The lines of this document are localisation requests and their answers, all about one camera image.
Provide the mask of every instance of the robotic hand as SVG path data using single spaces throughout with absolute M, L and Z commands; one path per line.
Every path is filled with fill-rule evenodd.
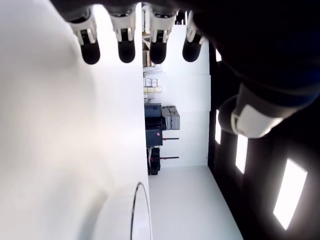
M 136 0 L 51 0 L 70 24 L 87 64 L 100 58 L 93 4 L 110 14 L 124 63 L 135 58 Z M 241 79 L 238 95 L 219 109 L 219 123 L 230 133 L 260 138 L 320 93 L 320 4 L 252 0 L 149 0 L 150 58 L 166 58 L 167 41 L 179 8 L 191 10 L 182 55 L 195 61 L 205 37 Z

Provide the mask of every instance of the black machine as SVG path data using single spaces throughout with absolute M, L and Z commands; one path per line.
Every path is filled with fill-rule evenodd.
M 169 156 L 169 157 L 160 157 L 160 148 L 154 147 L 146 150 L 147 157 L 147 166 L 148 166 L 148 175 L 158 175 L 158 172 L 161 169 L 160 160 L 166 159 L 178 159 L 178 156 Z

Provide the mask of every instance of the white panel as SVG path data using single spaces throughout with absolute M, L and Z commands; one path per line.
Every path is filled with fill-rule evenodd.
M 214 136 L 214 138 L 218 144 L 221 144 L 221 126 L 219 124 L 218 117 L 219 117 L 219 110 L 217 110 L 216 114 L 215 114 L 215 136 Z
M 295 213 L 306 177 L 307 172 L 288 158 L 279 196 L 273 211 L 285 230 L 287 230 Z
M 181 75 L 209 75 L 209 42 L 204 41 L 196 61 L 187 62 L 182 56 L 186 31 L 186 25 L 173 25 L 167 42 L 166 58 L 163 62 L 164 72 Z
M 0 1 L 0 239 L 90 239 L 110 191 L 148 188 L 141 14 L 128 64 L 107 11 L 93 11 L 90 66 L 48 0 Z
M 208 166 L 149 176 L 153 240 L 242 240 Z
M 151 76 L 162 87 L 162 93 L 156 94 L 153 103 L 175 105 L 179 113 L 211 110 L 210 75 L 148 74 L 146 77 Z
M 245 173 L 246 159 L 247 159 L 248 138 L 243 135 L 238 135 L 236 145 L 235 165 L 241 173 Z

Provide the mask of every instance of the white wall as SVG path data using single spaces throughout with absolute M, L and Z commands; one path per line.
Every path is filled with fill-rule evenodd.
M 148 189 L 141 14 L 125 64 L 94 12 L 101 59 L 89 66 L 48 1 L 0 2 L 0 239 L 87 240 L 110 191 Z
M 205 41 L 195 62 L 182 56 L 186 37 L 185 25 L 174 25 L 167 43 L 164 73 L 147 74 L 156 78 L 162 93 L 155 93 L 152 103 L 176 106 L 180 114 L 180 130 L 163 131 L 161 157 L 180 157 L 162 160 L 162 167 L 207 165 L 209 145 L 209 112 L 211 110 L 211 76 L 209 43 Z
M 207 166 L 163 168 L 149 176 L 154 240 L 242 240 Z

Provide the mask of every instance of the ceiling light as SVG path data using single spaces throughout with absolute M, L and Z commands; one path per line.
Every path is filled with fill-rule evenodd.
M 285 230 L 287 230 L 295 213 L 300 195 L 304 188 L 306 177 L 307 172 L 288 158 L 286 161 L 279 196 L 273 211 L 273 214 Z
M 221 144 L 221 126 L 218 121 L 219 110 L 215 114 L 215 140 L 218 144 Z
M 236 145 L 235 165 L 242 174 L 245 173 L 246 159 L 247 159 L 248 138 L 243 135 L 238 135 Z

